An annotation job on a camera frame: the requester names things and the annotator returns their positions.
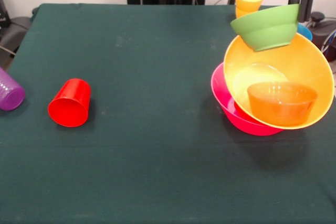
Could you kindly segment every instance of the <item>orange cup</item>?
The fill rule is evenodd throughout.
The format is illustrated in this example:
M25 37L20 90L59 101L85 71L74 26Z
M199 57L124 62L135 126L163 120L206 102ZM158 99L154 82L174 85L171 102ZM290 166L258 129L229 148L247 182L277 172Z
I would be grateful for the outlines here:
M90 85L81 79L68 80L48 106L50 117L65 127L78 127L89 115Z
M318 96L314 89L289 81L255 83L247 93L253 115L280 126L305 122Z
M262 2L263 0L236 0L236 17L258 11Z

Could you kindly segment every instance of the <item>orange bowl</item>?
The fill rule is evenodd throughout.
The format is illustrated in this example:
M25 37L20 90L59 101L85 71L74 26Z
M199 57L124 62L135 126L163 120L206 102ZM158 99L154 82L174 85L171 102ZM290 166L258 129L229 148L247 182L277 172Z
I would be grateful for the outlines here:
M271 124L304 123L317 99L317 92L294 82L260 82L247 89L254 116Z
M240 36L229 45L224 58L227 87L239 107L266 125L290 130L310 126L329 110L334 98L334 79L321 51L296 33L288 46L254 52ZM257 117L251 110L247 89L265 81L291 81L314 89L318 97L308 118L295 126L283 126Z

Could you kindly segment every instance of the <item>green bowl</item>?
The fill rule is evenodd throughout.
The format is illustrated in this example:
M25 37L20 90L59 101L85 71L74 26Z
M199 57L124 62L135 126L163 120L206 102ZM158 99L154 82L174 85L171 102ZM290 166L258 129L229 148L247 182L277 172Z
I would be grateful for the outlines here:
M289 45L298 30L299 4L259 10L231 22L254 51Z

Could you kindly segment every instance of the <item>purple cup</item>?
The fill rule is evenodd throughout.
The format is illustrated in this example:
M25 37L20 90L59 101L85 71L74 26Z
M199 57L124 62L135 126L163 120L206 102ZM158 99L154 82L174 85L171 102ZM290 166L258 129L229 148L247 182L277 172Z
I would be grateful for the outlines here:
M13 110L25 98L25 90L2 68L0 68L0 109Z

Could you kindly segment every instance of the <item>plastic bowl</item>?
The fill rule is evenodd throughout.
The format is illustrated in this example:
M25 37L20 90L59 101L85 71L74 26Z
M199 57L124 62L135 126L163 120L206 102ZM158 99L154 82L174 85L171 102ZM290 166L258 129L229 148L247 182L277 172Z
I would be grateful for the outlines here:
M212 74L211 88L229 121L241 131L255 136L270 136L282 131L256 121L239 108L226 86L223 63Z
M334 79L327 60L312 42L298 33L289 46L261 52L254 52L237 36L225 53L224 75L232 97L245 113L281 129L300 129L316 123L327 113L334 98ZM296 126L282 126L254 116L247 88L265 81L291 81L314 89L318 97L307 120Z
M317 99L314 89L294 82L260 82L247 89L251 111L276 125L304 123Z
M303 24L298 24L298 33L305 36L307 39L309 39L310 41L313 40L313 34L311 33L311 31L305 27Z
M236 34L254 51L289 45L298 29L299 5L285 5L247 14L231 22Z

